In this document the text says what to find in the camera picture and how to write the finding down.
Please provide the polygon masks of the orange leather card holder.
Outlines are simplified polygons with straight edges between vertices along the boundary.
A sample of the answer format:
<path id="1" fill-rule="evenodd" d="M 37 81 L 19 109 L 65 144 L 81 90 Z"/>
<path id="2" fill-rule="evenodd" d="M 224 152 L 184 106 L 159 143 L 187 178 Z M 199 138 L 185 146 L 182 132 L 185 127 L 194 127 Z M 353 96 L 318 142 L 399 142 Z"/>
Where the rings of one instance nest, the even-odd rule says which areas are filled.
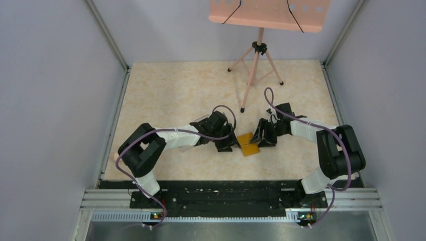
<path id="1" fill-rule="evenodd" d="M 248 157 L 248 156 L 260 153 L 260 149 L 257 146 L 257 144 L 250 143 L 250 140 L 252 139 L 253 136 L 254 136 L 253 133 L 246 133 L 237 137 L 237 140 L 241 147 L 242 155 L 244 157 Z"/>

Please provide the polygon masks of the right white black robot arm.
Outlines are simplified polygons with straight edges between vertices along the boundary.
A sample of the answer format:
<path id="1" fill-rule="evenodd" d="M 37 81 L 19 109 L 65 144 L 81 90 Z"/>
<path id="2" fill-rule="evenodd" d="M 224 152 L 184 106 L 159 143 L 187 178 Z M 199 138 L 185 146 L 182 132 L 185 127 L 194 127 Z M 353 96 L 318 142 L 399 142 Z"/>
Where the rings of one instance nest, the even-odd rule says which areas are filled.
<path id="1" fill-rule="evenodd" d="M 345 191 L 350 187 L 351 175 L 363 170 L 366 160 L 350 125 L 328 126 L 314 122 L 304 115 L 295 115 L 290 103 L 282 103 L 268 110 L 269 119 L 259 120 L 251 144 L 274 147 L 277 138 L 292 135 L 305 138 L 317 145 L 319 167 L 295 188 L 295 202 L 308 207 L 315 194 L 330 188 Z"/>

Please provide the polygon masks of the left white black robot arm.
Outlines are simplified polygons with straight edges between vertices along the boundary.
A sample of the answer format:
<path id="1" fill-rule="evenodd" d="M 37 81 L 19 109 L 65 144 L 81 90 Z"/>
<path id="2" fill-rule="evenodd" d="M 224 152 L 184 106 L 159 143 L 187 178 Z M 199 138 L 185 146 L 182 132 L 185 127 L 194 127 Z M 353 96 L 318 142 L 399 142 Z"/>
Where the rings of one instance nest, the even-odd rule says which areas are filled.
<path id="1" fill-rule="evenodd" d="M 142 201 L 152 208 L 161 201 L 160 186 L 153 169 L 163 151 L 213 142 L 218 152 L 230 152 L 233 147 L 240 147 L 234 130 L 227 117 L 216 110 L 179 128 L 159 129 L 143 123 L 119 147 L 118 158 L 144 190 Z"/>

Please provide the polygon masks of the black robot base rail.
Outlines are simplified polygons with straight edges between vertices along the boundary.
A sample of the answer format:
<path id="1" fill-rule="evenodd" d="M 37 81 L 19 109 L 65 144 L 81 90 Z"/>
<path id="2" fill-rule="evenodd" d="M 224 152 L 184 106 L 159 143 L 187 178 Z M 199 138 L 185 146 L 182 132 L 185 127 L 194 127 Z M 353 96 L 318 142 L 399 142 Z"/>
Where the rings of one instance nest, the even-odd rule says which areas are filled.
<path id="1" fill-rule="evenodd" d="M 284 217 L 292 208 L 308 212 L 335 208 L 339 192 L 304 194 L 297 180 L 159 181 L 160 191 L 146 197 L 132 181 L 101 181 L 99 189 L 126 189 L 131 209 L 151 209 L 151 218 Z"/>

